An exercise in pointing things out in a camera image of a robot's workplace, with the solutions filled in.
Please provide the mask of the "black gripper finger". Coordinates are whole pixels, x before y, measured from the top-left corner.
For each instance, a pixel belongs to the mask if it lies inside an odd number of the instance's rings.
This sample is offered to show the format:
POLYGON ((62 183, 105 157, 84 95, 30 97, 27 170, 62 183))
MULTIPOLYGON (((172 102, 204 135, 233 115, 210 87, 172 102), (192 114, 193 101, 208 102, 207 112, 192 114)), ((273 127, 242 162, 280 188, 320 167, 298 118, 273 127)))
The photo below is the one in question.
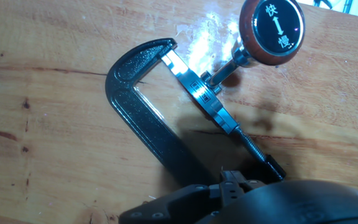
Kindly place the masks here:
POLYGON ((246 179, 238 170, 223 170, 220 173, 220 179, 225 185, 235 185, 240 187, 244 192, 265 186, 260 180, 246 179))
POLYGON ((123 212, 119 223, 207 223, 242 195, 243 190, 234 182, 189 185, 123 212))

